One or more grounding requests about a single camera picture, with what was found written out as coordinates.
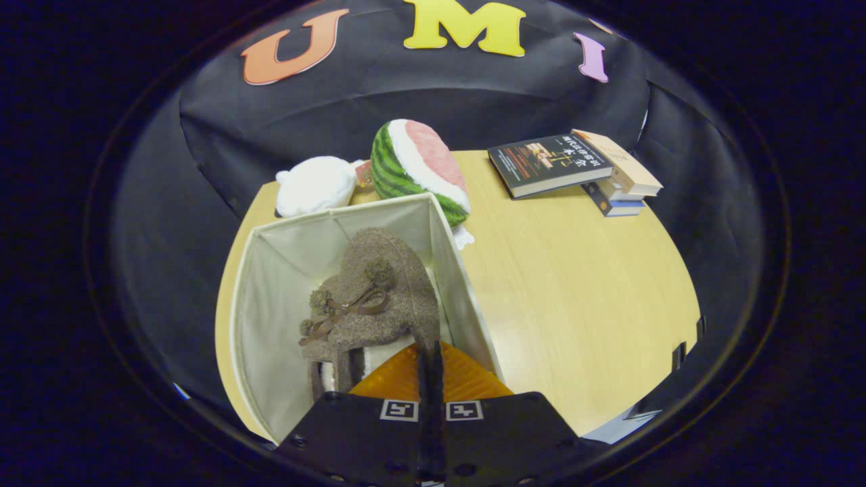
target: brown fuzzy hat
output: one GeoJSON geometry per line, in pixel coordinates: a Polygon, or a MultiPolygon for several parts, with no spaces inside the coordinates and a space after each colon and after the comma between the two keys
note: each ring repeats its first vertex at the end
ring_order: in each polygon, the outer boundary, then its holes
{"type": "MultiPolygon", "coordinates": [[[[424,351],[432,351],[439,340],[439,308],[433,284],[421,259],[386,229],[358,232],[346,248],[340,273],[313,292],[310,305],[311,322],[301,325],[302,332],[311,334],[317,325],[330,328],[330,332],[306,339],[302,353],[313,362],[333,363],[335,385],[340,392],[348,392],[360,380],[361,373],[352,370],[350,362],[357,361],[349,360],[350,351],[386,345],[407,333],[424,351]],[[384,300],[384,309],[378,311],[377,305],[384,300]],[[351,303],[376,312],[343,314],[340,308],[346,306],[341,305],[351,303]]],[[[321,381],[317,363],[311,364],[310,376],[313,395],[318,397],[321,381]]]]}

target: white storage box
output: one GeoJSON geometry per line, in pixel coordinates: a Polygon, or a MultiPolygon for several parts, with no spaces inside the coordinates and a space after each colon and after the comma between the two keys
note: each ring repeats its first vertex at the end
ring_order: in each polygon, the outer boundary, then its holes
{"type": "Polygon", "coordinates": [[[298,345],[310,292],[339,273],[349,239],[369,227],[393,231],[418,254],[439,298],[442,339],[502,379],[451,229],[432,194],[287,218],[251,231],[229,319],[235,380],[254,420],[275,443],[313,405],[298,345]]]}

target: book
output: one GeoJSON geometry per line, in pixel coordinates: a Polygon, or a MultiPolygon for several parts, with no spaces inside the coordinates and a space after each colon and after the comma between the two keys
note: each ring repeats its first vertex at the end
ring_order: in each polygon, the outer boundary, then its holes
{"type": "Polygon", "coordinates": [[[658,179],[650,174],[646,167],[643,167],[641,163],[637,162],[637,159],[610,138],[577,129],[572,130],[572,134],[589,142],[613,162],[615,167],[611,179],[622,186],[622,193],[655,196],[663,188],[658,179]]]}
{"type": "Polygon", "coordinates": [[[600,189],[610,201],[640,201],[643,199],[643,194],[629,194],[623,192],[623,186],[613,181],[611,178],[599,179],[596,183],[598,183],[598,189],[600,189]]]}
{"type": "Polygon", "coordinates": [[[488,149],[512,199],[608,178],[613,163],[578,136],[565,134],[488,149]]]}
{"type": "Polygon", "coordinates": [[[630,217],[643,210],[643,201],[610,201],[604,196],[596,183],[581,185],[592,202],[596,204],[602,215],[606,217],[630,217]]]}

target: yellow letter m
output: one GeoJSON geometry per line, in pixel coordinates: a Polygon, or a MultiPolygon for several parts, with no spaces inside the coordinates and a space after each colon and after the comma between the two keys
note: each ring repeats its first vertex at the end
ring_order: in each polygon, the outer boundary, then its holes
{"type": "Polygon", "coordinates": [[[439,24],[461,48],[467,48],[487,29],[478,47],[496,54],[523,56],[520,20],[526,12],[504,3],[485,3],[470,14],[456,0],[404,0],[415,4],[415,32],[403,45],[409,49],[438,49],[448,40],[439,35],[439,24]]]}

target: watermelon slice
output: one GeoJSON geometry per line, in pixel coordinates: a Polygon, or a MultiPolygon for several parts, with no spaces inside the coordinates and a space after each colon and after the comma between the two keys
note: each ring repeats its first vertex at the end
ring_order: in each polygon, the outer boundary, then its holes
{"type": "Polygon", "coordinates": [[[376,133],[370,159],[380,197],[432,192],[452,228],[469,216],[466,181],[432,128],[414,120],[392,120],[376,133]]]}

